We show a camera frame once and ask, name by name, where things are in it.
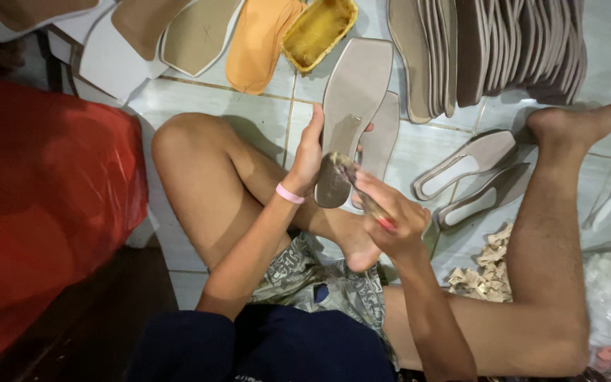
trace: red plastic bag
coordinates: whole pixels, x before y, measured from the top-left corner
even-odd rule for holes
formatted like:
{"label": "red plastic bag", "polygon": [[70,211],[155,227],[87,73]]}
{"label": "red plastic bag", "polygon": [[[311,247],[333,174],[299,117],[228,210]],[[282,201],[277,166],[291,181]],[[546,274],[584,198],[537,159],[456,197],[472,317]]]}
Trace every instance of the red plastic bag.
{"label": "red plastic bag", "polygon": [[0,352],[146,216],[140,125],[0,81]]}

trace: hand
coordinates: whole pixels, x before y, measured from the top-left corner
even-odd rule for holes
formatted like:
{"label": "hand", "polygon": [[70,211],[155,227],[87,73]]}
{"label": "hand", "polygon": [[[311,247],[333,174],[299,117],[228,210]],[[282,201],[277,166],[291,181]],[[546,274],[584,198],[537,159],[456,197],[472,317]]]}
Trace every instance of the hand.
{"label": "hand", "polygon": [[301,134],[294,164],[282,181],[282,186],[292,194],[307,196],[315,187],[322,161],[320,134],[324,123],[325,113],[322,111],[322,106],[319,103],[313,104],[312,118]]}
{"label": "hand", "polygon": [[[365,217],[365,230],[378,248],[394,261],[428,253],[421,240],[421,234],[430,224],[428,209],[368,173],[358,171],[356,185],[395,220],[397,231],[389,233],[371,216]],[[355,195],[354,198],[359,201],[359,196]]]}

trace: beige fabric scrap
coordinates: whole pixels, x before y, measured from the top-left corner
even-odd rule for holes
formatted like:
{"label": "beige fabric scrap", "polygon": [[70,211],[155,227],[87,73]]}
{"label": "beige fabric scrap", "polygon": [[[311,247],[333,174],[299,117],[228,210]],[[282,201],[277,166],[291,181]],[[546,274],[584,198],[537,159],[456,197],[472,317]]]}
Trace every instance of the beige fabric scrap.
{"label": "beige fabric scrap", "polygon": [[463,294],[471,299],[492,302],[512,302],[513,294],[508,283],[506,261],[504,256],[508,248],[513,224],[494,235],[487,236],[488,244],[482,247],[482,253],[477,258],[481,274],[466,268],[456,268],[449,276],[449,292]]}

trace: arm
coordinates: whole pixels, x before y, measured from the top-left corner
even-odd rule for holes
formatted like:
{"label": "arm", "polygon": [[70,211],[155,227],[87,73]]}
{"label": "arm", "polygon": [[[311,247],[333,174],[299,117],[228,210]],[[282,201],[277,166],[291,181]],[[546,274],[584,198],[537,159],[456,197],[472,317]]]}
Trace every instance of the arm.
{"label": "arm", "polygon": [[421,233],[430,212],[377,178],[358,173],[357,186],[396,221],[395,234],[367,218],[365,230],[393,261],[405,292],[409,328],[430,381],[477,380],[475,360],[435,279]]}
{"label": "arm", "polygon": [[[306,196],[315,185],[322,159],[319,138],[324,120],[322,106],[313,105],[312,120],[303,129],[292,169],[282,181],[283,187],[295,195]],[[197,311],[218,313],[234,321],[281,249],[280,239],[298,207],[273,194],[242,239],[216,265],[204,285]]]}
{"label": "arm", "polygon": [[197,311],[218,313],[231,320],[237,317],[275,257],[298,206],[277,194],[272,196],[249,231],[209,276]]}

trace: tiled floor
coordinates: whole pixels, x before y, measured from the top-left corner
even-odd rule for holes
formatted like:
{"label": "tiled floor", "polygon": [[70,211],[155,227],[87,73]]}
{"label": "tiled floor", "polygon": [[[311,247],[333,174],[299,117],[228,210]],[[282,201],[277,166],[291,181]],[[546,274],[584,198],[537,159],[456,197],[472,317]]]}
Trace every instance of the tiled floor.
{"label": "tiled floor", "polygon": [[[256,146],[289,168],[293,164],[301,130],[310,120],[311,103],[322,100],[328,74],[346,41],[353,36],[390,39],[386,26],[386,2],[357,0],[357,3],[360,16],[354,28],[306,77],[296,75],[282,57],[265,94],[240,94],[228,87],[223,57],[207,73],[194,79],[171,69],[163,77],[151,81],[129,104],[151,125],[145,131],[151,218],[181,308],[194,308],[196,305],[206,281],[203,274],[206,267],[183,234],[149,157],[149,139],[154,129],[169,117],[186,111],[222,116],[239,127],[240,132]],[[586,0],[584,38],[589,53],[589,68],[578,105],[575,106],[578,109],[611,103],[611,1]],[[402,117],[406,118],[404,78],[402,60],[396,53],[389,90],[401,95]],[[479,105],[457,109],[452,118],[441,116],[427,125],[412,125],[405,119],[401,122],[385,182],[411,198],[410,182],[451,154],[473,134],[493,128],[517,131],[522,128],[529,113],[542,107],[528,99],[523,91],[508,91],[499,97],[483,99]],[[529,148],[522,150],[521,157],[535,163],[536,150]],[[425,206],[435,210],[454,198],[466,195],[486,179],[487,175],[464,178]],[[611,135],[593,147],[591,155],[582,165],[577,206],[580,223],[603,203],[610,192]],[[485,235],[498,230],[505,221],[513,221],[520,201],[518,199],[501,209],[472,219],[461,229],[431,236],[429,244],[435,245],[433,267],[438,278],[445,277],[455,266],[473,266],[471,256],[479,252]],[[353,211],[350,206],[344,208]],[[585,249],[611,248],[611,214],[597,232],[582,231],[582,246]],[[325,242],[324,247],[330,258],[339,256],[335,244]]]}

